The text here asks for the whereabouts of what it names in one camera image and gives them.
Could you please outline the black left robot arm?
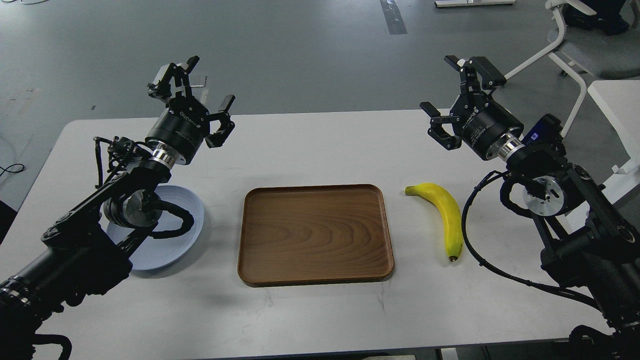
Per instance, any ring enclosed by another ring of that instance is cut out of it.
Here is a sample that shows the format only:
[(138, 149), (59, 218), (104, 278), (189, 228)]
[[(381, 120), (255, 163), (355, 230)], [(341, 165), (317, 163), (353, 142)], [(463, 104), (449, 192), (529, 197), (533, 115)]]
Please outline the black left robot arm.
[(130, 257), (148, 238), (174, 239), (195, 224), (190, 212), (156, 193), (175, 165), (187, 166), (202, 144), (219, 148), (235, 125), (227, 95), (216, 112), (193, 94), (185, 63), (160, 68), (148, 95), (165, 108), (144, 141), (94, 137), (96, 191), (46, 230), (46, 251), (1, 284), (1, 358), (30, 360), (35, 347), (58, 345), (68, 360), (68, 337), (38, 333), (53, 313), (78, 306), (86, 296), (102, 296), (128, 278)]

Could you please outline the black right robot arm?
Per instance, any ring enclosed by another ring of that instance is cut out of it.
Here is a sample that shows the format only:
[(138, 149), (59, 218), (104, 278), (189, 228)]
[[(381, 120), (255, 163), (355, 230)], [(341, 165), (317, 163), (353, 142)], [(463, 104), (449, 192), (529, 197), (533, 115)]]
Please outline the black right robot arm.
[[(573, 360), (637, 360), (639, 358), (639, 231), (580, 165), (566, 158), (562, 123), (542, 116), (523, 134), (523, 123), (493, 98), (506, 77), (487, 59), (445, 61), (460, 77), (460, 94), (446, 114), (429, 102), (429, 136), (446, 150), (466, 144), (484, 161), (500, 158), (503, 172), (491, 171), (467, 199), (458, 219), (461, 238), (478, 264), (499, 276), (599, 312), (613, 330), (606, 334), (579, 325), (568, 337)], [(510, 275), (488, 262), (467, 237), (467, 214), (477, 194), (501, 179), (502, 205), (531, 219), (543, 244), (541, 269), (554, 285)]]

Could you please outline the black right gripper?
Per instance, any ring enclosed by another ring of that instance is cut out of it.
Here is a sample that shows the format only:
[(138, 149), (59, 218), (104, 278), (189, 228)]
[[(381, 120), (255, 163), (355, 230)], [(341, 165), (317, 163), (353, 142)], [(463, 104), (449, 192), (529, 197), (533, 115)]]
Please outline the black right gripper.
[[(447, 116), (428, 101), (419, 104), (430, 118), (427, 134), (448, 151), (457, 150), (463, 141), (482, 160), (489, 161), (498, 155), (495, 143), (505, 133), (518, 137), (524, 130), (523, 123), (492, 98), (496, 89), (506, 85), (506, 76), (484, 56), (462, 59), (446, 55), (444, 60), (459, 73), (461, 95)], [(443, 125), (452, 125), (455, 135), (446, 132)]]

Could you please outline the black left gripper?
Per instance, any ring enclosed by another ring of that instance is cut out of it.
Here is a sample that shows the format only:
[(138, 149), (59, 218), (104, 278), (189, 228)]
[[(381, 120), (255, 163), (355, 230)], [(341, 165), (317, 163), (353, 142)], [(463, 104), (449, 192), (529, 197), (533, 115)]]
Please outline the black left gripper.
[[(166, 108), (146, 135), (145, 143), (149, 147), (158, 142), (170, 146), (179, 155), (178, 164), (185, 166), (194, 159), (204, 137), (208, 148), (220, 148), (235, 128), (230, 114), (235, 95), (227, 95), (213, 114), (194, 96), (190, 73), (200, 59), (194, 55), (185, 63), (165, 64), (147, 84), (148, 96), (162, 101)], [(210, 122), (215, 121), (219, 127), (210, 134)]]

